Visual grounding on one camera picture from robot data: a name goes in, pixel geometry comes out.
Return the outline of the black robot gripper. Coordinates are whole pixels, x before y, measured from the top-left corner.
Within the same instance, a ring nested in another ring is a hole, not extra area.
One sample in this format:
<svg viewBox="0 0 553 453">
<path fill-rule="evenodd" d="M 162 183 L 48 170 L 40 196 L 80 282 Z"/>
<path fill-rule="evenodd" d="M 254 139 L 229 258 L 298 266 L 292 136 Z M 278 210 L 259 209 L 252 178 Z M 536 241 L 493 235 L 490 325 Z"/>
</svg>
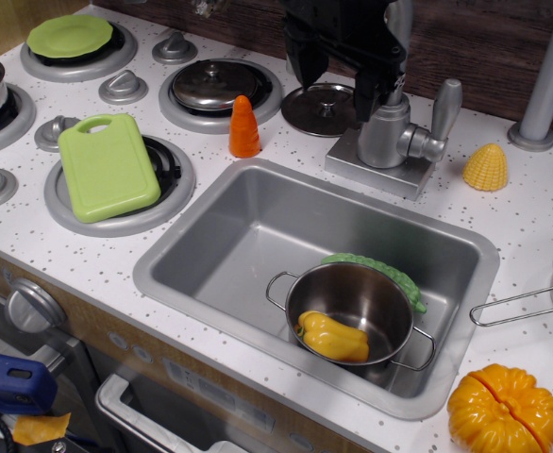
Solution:
<svg viewBox="0 0 553 453">
<path fill-rule="evenodd" d="M 354 106 L 366 123 L 395 91 L 406 58 L 386 25 L 389 1 L 282 1 L 285 49 L 303 89 L 327 70 L 330 59 L 355 71 Z"/>
</svg>

